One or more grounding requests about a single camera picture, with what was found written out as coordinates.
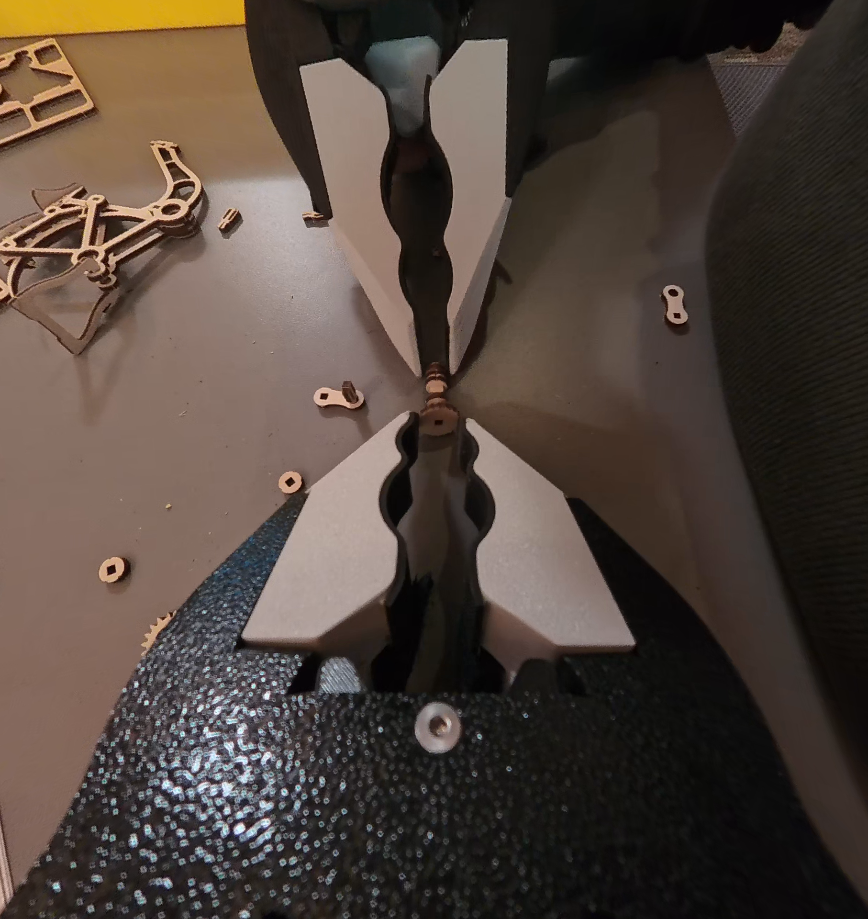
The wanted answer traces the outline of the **grey mesh chair seat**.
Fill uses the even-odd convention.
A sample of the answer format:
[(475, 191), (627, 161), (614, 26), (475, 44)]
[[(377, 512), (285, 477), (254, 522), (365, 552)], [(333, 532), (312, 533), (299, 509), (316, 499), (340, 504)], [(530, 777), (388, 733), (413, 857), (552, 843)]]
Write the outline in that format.
[(786, 69), (788, 59), (724, 52), (709, 55), (708, 62), (738, 139)]

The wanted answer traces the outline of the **small wooden gear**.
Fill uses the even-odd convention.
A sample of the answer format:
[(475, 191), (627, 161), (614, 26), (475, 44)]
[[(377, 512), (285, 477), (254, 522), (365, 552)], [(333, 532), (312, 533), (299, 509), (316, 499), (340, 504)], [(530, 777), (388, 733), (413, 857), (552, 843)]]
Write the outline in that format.
[(156, 621), (149, 627), (141, 644), (142, 657), (146, 657), (147, 654), (154, 648), (159, 635), (165, 628), (168, 627), (171, 621), (174, 620), (176, 613), (177, 612), (175, 610), (172, 610), (164, 616), (159, 616)]

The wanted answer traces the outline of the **yellow plastic bin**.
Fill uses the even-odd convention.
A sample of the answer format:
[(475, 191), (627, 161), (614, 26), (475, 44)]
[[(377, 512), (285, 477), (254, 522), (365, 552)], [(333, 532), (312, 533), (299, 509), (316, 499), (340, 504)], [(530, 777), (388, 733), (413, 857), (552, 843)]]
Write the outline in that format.
[(242, 1), (0, 1), (0, 39), (239, 26)]

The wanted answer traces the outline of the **wooden model frame assembly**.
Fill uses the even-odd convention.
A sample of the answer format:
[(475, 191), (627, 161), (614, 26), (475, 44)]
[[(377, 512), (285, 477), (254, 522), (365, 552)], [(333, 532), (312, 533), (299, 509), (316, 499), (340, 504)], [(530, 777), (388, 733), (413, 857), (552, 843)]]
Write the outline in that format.
[(153, 202), (113, 204), (73, 183), (33, 190), (38, 211), (0, 227), (11, 304), (73, 355), (89, 345), (117, 303), (122, 263), (166, 239), (188, 238), (199, 230), (200, 178), (184, 162), (178, 144), (156, 140), (150, 148), (166, 183)]

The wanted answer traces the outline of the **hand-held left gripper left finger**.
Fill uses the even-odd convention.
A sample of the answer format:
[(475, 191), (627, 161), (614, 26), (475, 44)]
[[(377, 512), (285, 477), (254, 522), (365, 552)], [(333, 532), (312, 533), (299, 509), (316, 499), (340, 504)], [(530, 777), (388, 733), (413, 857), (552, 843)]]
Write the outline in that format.
[(412, 503), (417, 413), (404, 412), (314, 484), (242, 631), (244, 645), (350, 660), (371, 679), (408, 584), (397, 525)]

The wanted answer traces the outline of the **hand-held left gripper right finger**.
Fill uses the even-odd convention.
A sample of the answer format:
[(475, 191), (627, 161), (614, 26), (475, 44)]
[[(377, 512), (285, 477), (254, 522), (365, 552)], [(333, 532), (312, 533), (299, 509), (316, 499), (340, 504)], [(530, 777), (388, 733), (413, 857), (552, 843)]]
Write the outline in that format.
[(468, 643), (505, 684), (534, 661), (635, 648), (564, 493), (473, 419), (463, 422)]

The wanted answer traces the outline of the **person's right forearm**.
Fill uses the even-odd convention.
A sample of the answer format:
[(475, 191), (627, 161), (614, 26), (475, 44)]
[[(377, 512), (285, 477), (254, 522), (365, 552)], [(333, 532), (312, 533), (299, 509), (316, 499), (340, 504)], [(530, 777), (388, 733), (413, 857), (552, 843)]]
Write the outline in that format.
[(829, 1), (556, 1), (558, 56), (692, 61), (734, 47), (765, 52), (787, 23), (812, 28)]

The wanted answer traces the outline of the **wooden axle assembly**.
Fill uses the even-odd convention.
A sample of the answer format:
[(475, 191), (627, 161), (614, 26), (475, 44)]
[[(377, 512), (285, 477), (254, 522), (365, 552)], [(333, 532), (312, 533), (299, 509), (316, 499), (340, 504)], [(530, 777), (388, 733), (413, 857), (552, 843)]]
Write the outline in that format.
[(443, 437), (456, 431), (460, 414), (450, 403), (450, 388), (448, 369), (440, 362), (430, 363), (424, 374), (425, 402), (419, 413), (421, 436)]

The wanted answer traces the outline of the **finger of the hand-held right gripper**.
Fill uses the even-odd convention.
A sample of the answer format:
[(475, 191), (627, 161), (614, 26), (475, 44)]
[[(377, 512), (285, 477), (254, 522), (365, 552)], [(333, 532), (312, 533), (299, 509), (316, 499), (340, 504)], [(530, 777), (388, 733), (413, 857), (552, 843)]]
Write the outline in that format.
[(451, 179), (443, 242), (452, 270), (447, 305), (452, 373), (474, 334), (511, 204), (508, 56), (506, 39), (465, 40), (428, 92), (430, 129)]
[(343, 60), (300, 67), (329, 198), (330, 226), (395, 349), (421, 377), (415, 316), (400, 280), (402, 246), (382, 200), (392, 131), (383, 92)]

